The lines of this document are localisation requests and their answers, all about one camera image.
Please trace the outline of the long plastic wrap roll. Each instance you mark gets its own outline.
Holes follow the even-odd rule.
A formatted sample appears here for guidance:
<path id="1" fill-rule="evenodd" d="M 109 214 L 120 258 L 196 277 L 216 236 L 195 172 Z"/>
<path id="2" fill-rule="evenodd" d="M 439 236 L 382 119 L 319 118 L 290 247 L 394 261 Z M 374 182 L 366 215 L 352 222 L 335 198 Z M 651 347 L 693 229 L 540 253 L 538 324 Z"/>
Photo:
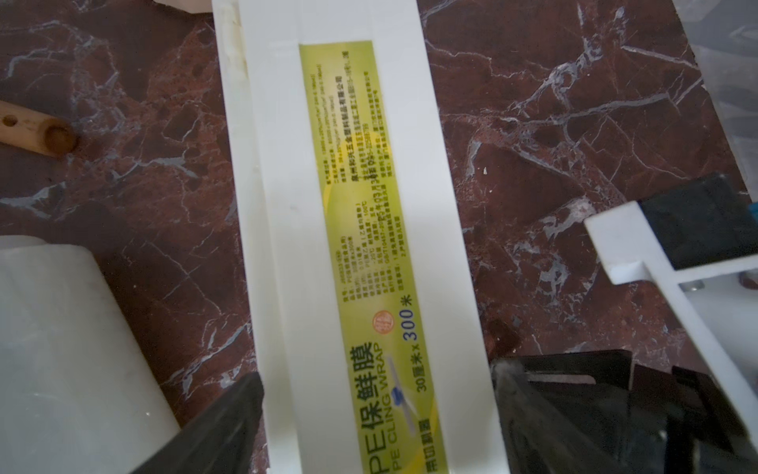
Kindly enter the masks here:
<path id="1" fill-rule="evenodd" d="M 128 473 L 179 424 L 93 254 L 1 240 L 1 469 Z"/>

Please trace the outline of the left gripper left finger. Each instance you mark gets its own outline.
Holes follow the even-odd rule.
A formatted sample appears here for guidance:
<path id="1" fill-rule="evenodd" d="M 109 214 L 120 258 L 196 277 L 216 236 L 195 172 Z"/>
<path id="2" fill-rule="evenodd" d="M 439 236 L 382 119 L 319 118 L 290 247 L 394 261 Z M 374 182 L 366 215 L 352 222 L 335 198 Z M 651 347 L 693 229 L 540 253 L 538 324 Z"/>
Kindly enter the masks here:
<path id="1" fill-rule="evenodd" d="M 265 396 L 251 372 L 230 386 L 136 473 L 247 473 Z"/>

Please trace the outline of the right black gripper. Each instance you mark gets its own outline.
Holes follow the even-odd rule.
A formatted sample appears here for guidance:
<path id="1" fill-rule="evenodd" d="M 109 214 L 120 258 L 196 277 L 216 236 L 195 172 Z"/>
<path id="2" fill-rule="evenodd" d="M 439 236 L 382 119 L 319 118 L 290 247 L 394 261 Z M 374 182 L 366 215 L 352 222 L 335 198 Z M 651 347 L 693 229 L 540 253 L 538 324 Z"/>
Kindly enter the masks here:
<path id="1" fill-rule="evenodd" d="M 754 473 L 757 451 L 712 377 L 624 350 L 506 357 L 593 444 L 595 473 Z"/>

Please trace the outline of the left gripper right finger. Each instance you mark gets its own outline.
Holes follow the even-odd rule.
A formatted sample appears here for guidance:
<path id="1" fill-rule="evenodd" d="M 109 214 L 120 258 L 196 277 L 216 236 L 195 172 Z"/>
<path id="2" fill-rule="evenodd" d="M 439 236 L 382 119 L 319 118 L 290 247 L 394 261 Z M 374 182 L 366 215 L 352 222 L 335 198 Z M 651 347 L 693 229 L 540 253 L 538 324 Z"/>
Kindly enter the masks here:
<path id="1" fill-rule="evenodd" d="M 501 435 L 512 473 L 595 473 L 593 444 L 528 381 L 517 361 L 491 367 Z"/>

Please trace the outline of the cream wrap dispenser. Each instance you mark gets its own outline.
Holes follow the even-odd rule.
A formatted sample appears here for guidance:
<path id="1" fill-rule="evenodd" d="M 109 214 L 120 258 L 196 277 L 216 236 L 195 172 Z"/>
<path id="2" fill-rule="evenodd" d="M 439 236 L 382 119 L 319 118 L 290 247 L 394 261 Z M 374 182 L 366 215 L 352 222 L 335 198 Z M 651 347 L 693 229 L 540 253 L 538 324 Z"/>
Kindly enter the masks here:
<path id="1" fill-rule="evenodd" d="M 274 473 L 505 473 L 412 1 L 212 5 Z"/>

